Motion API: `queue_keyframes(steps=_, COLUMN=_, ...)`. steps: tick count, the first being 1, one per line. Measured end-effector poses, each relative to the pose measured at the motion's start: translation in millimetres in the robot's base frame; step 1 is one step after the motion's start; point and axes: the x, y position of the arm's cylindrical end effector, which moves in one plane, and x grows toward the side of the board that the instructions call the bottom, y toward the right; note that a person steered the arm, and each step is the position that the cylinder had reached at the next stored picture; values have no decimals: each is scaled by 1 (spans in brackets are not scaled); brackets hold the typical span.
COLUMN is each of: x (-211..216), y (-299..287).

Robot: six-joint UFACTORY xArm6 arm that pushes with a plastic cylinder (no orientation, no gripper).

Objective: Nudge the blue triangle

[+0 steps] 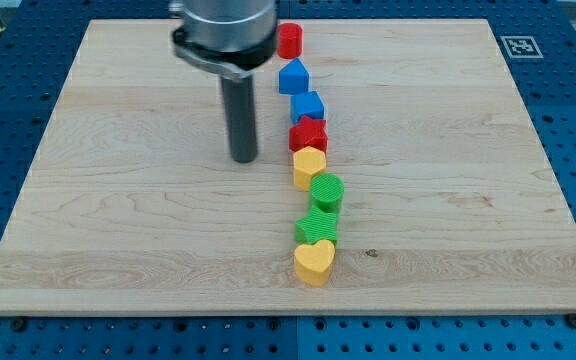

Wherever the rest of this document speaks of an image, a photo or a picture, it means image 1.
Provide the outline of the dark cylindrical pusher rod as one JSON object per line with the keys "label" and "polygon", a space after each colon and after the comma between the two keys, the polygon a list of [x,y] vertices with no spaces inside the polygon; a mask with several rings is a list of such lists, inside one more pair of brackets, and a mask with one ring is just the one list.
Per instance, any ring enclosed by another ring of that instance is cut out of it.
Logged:
{"label": "dark cylindrical pusher rod", "polygon": [[238,163],[252,162],[258,154],[254,79],[220,79],[231,158]]}

